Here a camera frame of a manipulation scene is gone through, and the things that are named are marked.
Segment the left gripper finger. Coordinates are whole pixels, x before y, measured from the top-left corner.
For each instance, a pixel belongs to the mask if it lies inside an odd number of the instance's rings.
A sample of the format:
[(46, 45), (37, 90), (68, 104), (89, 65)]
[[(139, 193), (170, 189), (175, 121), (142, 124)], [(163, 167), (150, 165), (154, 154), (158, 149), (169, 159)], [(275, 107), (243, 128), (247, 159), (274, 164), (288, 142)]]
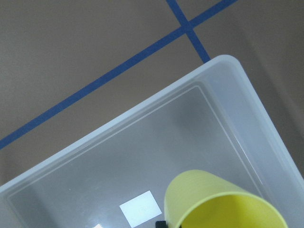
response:
[(167, 222), (162, 220), (162, 221), (156, 221), (155, 222), (155, 228), (168, 228)]

